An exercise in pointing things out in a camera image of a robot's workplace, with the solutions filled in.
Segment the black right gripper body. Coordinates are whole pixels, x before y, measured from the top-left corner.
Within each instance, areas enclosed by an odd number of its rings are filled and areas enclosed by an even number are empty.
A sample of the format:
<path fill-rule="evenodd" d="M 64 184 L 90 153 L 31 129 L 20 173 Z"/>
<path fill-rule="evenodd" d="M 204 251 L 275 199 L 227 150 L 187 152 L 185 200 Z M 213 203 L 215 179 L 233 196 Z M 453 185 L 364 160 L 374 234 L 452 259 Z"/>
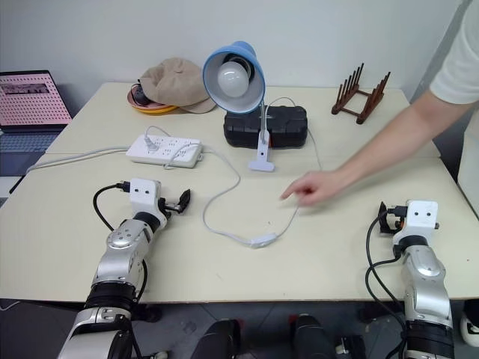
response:
<path fill-rule="evenodd" d="M 387 209 L 387 213 L 389 215 L 393 215 L 394 226 L 391 227 L 388 225 L 388 231 L 390 233 L 398 233 L 400 230 L 403 229 L 404 221 L 407 216 L 408 207 L 407 206 L 393 206 Z"/>

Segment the person's bare hand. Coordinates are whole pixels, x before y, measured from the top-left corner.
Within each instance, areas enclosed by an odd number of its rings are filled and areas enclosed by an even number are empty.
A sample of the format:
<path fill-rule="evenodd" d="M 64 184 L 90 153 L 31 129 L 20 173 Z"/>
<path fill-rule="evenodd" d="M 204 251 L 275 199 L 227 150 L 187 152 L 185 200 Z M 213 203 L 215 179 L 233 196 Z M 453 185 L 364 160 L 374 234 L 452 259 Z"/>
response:
<path fill-rule="evenodd" d="M 299 206 L 313 206 L 334 197 L 349 185 L 350 179 L 340 171 L 311 171 L 289 184 L 280 199 L 286 200 L 294 194 Z"/>

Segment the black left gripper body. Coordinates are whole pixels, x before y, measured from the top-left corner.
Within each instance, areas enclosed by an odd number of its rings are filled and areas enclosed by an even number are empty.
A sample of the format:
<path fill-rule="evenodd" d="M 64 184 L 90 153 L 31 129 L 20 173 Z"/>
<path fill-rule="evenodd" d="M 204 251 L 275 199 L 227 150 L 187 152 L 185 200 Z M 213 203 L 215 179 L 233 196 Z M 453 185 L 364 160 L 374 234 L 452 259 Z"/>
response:
<path fill-rule="evenodd" d="M 180 214 L 180 205 L 174 203 L 167 203 L 166 199 L 161 197 L 158 199 L 159 211 L 166 217 L 170 218 L 173 212 Z"/>

